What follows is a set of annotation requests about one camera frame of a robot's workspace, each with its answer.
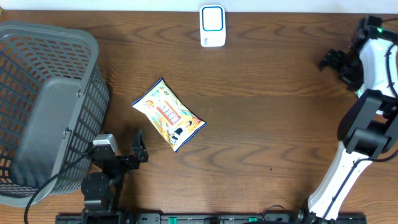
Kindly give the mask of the yellow snack bag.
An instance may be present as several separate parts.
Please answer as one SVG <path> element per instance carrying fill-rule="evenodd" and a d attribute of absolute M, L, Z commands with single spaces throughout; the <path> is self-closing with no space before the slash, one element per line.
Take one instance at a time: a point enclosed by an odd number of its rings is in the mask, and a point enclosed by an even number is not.
<path fill-rule="evenodd" d="M 206 122 L 191 112 L 160 78 L 131 106 L 145 114 L 174 152 L 191 140 Z"/>

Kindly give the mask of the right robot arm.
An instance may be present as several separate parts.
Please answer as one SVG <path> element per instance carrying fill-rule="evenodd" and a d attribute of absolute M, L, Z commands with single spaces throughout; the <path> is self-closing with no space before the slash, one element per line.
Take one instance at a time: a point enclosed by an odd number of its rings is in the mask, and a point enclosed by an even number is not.
<path fill-rule="evenodd" d="M 338 148 L 319 187 L 299 210 L 294 223 L 365 223 L 362 215 L 340 215 L 351 188 L 372 163 L 397 141 L 397 33 L 383 28 L 377 16 L 362 18 L 349 52 L 330 49 L 319 69 L 334 69 L 338 79 L 357 94 L 357 102 L 338 126 Z"/>

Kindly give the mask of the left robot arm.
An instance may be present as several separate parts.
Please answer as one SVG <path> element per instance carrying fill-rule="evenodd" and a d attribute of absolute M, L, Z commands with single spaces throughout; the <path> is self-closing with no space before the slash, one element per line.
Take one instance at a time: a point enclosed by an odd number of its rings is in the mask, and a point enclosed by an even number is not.
<path fill-rule="evenodd" d="M 100 134 L 86 150 L 90 161 L 101 170 L 88 174 L 81 183 L 85 209 L 82 223 L 131 223 L 131 215 L 118 208 L 125 175 L 148 161 L 144 136 L 139 130 L 134 136 L 132 151 L 116 155 L 118 145 L 112 134 Z"/>

